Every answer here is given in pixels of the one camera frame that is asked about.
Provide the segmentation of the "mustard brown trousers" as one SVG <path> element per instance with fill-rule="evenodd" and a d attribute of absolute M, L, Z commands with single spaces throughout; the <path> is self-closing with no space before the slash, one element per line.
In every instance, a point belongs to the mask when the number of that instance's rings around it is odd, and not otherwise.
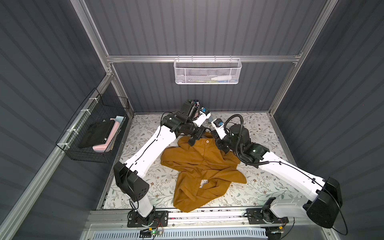
<path fill-rule="evenodd" d="M 185 213 L 224 196 L 232 183 L 247 183 L 237 169 L 240 160 L 232 152 L 219 150 L 212 134 L 205 133 L 193 146 L 189 140 L 181 137 L 177 147 L 161 155 L 163 166 L 179 172 L 173 205 Z"/>

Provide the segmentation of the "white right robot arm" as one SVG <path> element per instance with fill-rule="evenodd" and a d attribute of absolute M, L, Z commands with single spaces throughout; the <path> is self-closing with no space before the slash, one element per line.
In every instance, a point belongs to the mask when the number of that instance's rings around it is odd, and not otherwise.
<path fill-rule="evenodd" d="M 278 200 L 271 197 L 262 208 L 265 221 L 272 218 L 308 218 L 320 227 L 333 228 L 343 205 L 340 183 L 329 177 L 312 175 L 278 157 L 261 144 L 253 143 L 244 118 L 240 114 L 230 116 L 240 123 L 227 127 L 229 121 L 214 119 L 212 135 L 216 145 L 225 153 L 231 151 L 245 165 L 268 172 L 283 180 L 303 195 L 302 199 Z"/>

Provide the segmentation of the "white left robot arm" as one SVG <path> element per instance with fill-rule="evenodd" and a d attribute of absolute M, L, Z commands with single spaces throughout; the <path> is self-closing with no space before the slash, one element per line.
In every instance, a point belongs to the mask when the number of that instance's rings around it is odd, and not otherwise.
<path fill-rule="evenodd" d="M 130 197 L 132 209 L 141 217 L 147 218 L 155 212 L 147 195 L 150 185 L 144 180 L 153 162 L 180 135 L 198 140 L 205 132 L 203 123 L 211 118 L 211 113 L 202 111 L 196 119 L 179 111 L 163 113 L 157 130 L 143 147 L 124 163 L 114 165 L 117 186 Z"/>

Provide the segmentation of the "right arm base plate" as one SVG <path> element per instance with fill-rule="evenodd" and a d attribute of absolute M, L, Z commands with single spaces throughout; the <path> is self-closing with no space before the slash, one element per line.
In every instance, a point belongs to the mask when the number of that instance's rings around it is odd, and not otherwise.
<path fill-rule="evenodd" d="M 248 208 L 243 214 L 245 218 L 248 219 L 250 225 L 259 225 L 259 224 L 278 224 L 285 225 L 289 223 L 287 217 L 278 218 L 270 210 L 263 210 L 262 207 L 259 208 Z"/>

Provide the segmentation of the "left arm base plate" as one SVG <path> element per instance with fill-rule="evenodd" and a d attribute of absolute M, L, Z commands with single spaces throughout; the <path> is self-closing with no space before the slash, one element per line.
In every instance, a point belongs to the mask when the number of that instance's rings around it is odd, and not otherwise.
<path fill-rule="evenodd" d="M 156 228 L 166 227 L 169 220 L 168 211 L 152 211 L 147 217 L 141 216 L 138 211 L 131 210 L 128 213 L 128 228 Z"/>

